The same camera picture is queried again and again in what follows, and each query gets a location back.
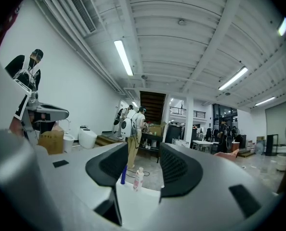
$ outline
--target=wooden staircase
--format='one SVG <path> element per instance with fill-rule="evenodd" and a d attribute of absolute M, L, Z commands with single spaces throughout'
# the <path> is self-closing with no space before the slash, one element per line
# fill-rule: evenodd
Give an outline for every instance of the wooden staircase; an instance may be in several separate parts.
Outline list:
<path fill-rule="evenodd" d="M 162 112 L 166 95 L 155 92 L 140 92 L 141 106 L 145 106 L 146 114 L 145 122 L 152 122 L 155 124 L 161 123 Z"/>
<path fill-rule="evenodd" d="M 254 154 L 255 154 L 255 152 L 250 152 L 247 149 L 240 149 L 237 153 L 237 156 L 249 157 L 249 156 L 254 155 Z"/>
<path fill-rule="evenodd" d="M 104 135 L 98 135 L 95 144 L 99 146 L 109 145 L 113 143 L 123 142 L 116 138 L 108 138 Z"/>

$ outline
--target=fluorescent light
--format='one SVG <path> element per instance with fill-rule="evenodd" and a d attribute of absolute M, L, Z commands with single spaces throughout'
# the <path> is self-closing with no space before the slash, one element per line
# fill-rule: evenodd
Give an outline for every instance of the fluorescent light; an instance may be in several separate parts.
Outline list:
<path fill-rule="evenodd" d="M 281 23 L 281 26 L 278 29 L 278 33 L 280 36 L 283 36 L 284 33 L 286 33 L 286 17 L 284 17 L 283 22 Z"/>
<path fill-rule="evenodd" d="M 273 100 L 273 99 L 275 99 L 275 97 L 269 98 L 269 99 L 267 99 L 267 100 L 265 100 L 263 102 L 260 102 L 260 103 L 256 103 L 255 106 L 258 106 L 258 105 L 261 105 L 263 103 L 269 102 L 270 100 Z"/>
<path fill-rule="evenodd" d="M 128 58 L 127 58 L 127 55 L 126 55 L 126 52 L 125 52 L 123 41 L 121 41 L 121 40 L 114 41 L 114 44 L 115 44 L 115 47 L 116 47 L 117 52 L 119 54 L 119 57 L 121 58 L 121 60 L 122 60 L 122 62 L 124 64 L 124 67 L 126 69 L 127 75 L 133 76 L 133 72 L 132 72 L 132 69 L 131 69 L 130 64 L 128 62 Z"/>
<path fill-rule="evenodd" d="M 224 83 L 222 86 L 219 87 L 219 90 L 224 90 L 226 89 L 228 86 L 230 86 L 231 84 L 233 84 L 236 80 L 238 80 L 242 75 L 245 74 L 245 72 L 247 72 L 248 69 L 246 67 L 242 67 L 237 73 L 236 75 L 234 75 L 228 82 Z"/>

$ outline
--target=pillar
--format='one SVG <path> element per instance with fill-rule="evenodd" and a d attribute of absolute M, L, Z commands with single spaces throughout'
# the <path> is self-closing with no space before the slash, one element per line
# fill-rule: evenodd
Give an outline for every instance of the pillar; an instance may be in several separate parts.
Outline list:
<path fill-rule="evenodd" d="M 192 136 L 192 127 L 193 127 L 193 97 L 187 96 L 186 99 L 186 124 L 185 124 L 185 135 L 184 135 L 184 141 L 189 142 L 189 147 L 191 143 L 191 136 Z"/>
<path fill-rule="evenodd" d="M 163 131 L 162 142 L 165 142 L 167 130 L 168 130 L 168 123 L 169 123 L 169 118 L 170 118 L 170 101 L 171 101 L 171 95 L 168 94 L 166 97 L 166 101 L 165 101 L 164 108 L 163 108 L 163 115 L 162 115 L 162 121 L 166 122 L 166 125 L 164 127 L 164 131 Z"/>

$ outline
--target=bottle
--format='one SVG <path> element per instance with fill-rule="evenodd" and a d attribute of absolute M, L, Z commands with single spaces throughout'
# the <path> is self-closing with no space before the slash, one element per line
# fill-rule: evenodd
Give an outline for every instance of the bottle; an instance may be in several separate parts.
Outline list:
<path fill-rule="evenodd" d="M 133 183 L 133 189 L 137 192 L 141 189 L 142 184 L 143 184 L 143 176 L 144 176 L 144 172 L 143 172 L 143 168 L 140 167 L 139 170 L 137 170 L 135 179 L 134 179 L 134 183 Z"/>

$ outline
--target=standing person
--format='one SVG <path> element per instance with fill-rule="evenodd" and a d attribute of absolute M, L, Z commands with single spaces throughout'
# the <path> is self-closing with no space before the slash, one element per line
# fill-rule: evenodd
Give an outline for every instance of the standing person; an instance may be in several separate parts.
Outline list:
<path fill-rule="evenodd" d="M 132 105 L 129 105 L 128 108 L 124 108 L 122 110 L 122 113 L 120 114 L 119 127 L 118 127 L 118 132 L 117 132 L 117 138 L 120 139 L 120 140 L 123 139 L 123 137 L 121 136 L 122 123 L 127 118 L 129 110 L 133 110 L 133 106 Z"/>
<path fill-rule="evenodd" d="M 228 126 L 225 120 L 222 120 L 221 125 L 219 127 L 219 133 L 218 133 L 219 144 L 218 144 L 217 152 L 226 153 L 228 150 L 226 146 L 227 129 L 228 129 Z"/>
<path fill-rule="evenodd" d="M 127 163 L 128 168 L 134 167 L 134 159 L 138 152 L 138 148 L 142 137 L 142 129 L 144 128 L 145 112 L 146 112 L 145 107 L 141 106 L 139 108 L 138 113 L 135 113 L 132 117 L 132 120 L 135 121 L 136 123 L 137 136 L 130 136 L 128 138 L 128 163 Z"/>
<path fill-rule="evenodd" d="M 24 55 L 18 55 L 5 67 L 5 70 L 11 78 L 20 80 L 32 90 L 33 85 L 35 86 L 36 90 L 38 90 L 38 85 L 40 83 L 40 69 L 35 69 L 35 66 L 39 64 L 42 57 L 42 50 L 34 50 L 28 59 L 28 68 L 24 70 L 23 67 L 26 57 Z"/>

